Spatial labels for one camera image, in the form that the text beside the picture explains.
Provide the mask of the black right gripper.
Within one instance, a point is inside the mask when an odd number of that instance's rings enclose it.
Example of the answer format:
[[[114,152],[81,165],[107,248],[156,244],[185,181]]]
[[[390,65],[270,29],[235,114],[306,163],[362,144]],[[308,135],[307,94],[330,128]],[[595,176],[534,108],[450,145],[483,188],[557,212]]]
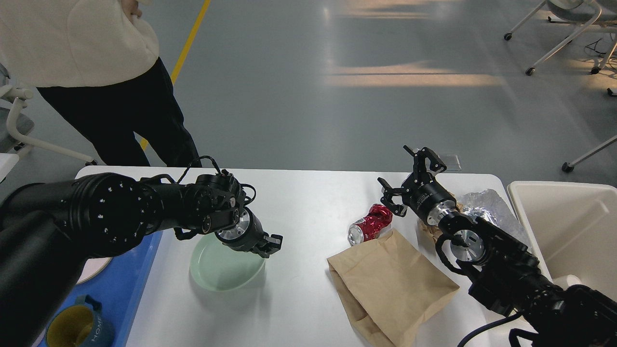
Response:
[[[377,178],[383,189],[380,202],[399,217],[405,217],[407,207],[410,207],[422,222],[436,226],[444,216],[457,210],[454,196],[434,176],[444,172],[447,165],[428,147],[414,151],[404,145],[403,149],[414,158],[412,173],[403,181],[402,187],[392,187],[382,177]],[[394,203],[395,196],[400,196],[403,204]]]

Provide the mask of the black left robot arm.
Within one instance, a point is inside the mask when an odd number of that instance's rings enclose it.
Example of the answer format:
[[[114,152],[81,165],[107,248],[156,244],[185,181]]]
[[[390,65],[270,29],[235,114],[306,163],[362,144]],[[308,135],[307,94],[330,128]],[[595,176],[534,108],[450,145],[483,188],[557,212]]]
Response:
[[[1,203],[1,345],[32,345],[76,285],[89,259],[115,257],[156,232],[178,240],[214,234],[234,251],[269,258],[269,235],[241,184],[210,158],[216,174],[192,184],[159,174],[136,180],[104,172],[29,184]]]

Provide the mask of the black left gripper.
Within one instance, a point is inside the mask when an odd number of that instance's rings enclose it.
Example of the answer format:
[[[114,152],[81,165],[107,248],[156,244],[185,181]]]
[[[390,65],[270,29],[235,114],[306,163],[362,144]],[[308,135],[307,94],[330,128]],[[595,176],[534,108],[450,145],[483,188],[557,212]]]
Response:
[[[282,247],[282,235],[267,235],[254,213],[245,208],[238,224],[227,230],[219,230],[216,238],[234,251],[250,252],[268,259]]]

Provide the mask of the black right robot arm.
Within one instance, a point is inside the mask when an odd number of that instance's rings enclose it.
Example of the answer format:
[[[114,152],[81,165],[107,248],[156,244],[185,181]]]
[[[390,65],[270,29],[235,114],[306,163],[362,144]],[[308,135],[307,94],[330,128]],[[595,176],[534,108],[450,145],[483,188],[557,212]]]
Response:
[[[412,150],[410,175],[400,187],[383,187],[381,202],[394,215],[405,216],[411,208],[427,226],[438,226],[442,234],[436,253],[452,272],[471,281],[469,295],[502,319],[467,334],[463,347],[486,330],[518,318],[533,331],[511,329],[509,343],[520,339],[534,347],[614,347],[617,344],[616,303],[585,285],[562,289],[538,268],[538,258],[520,240],[481,217],[470,217],[458,209],[456,199],[435,178],[446,164],[430,148]]]

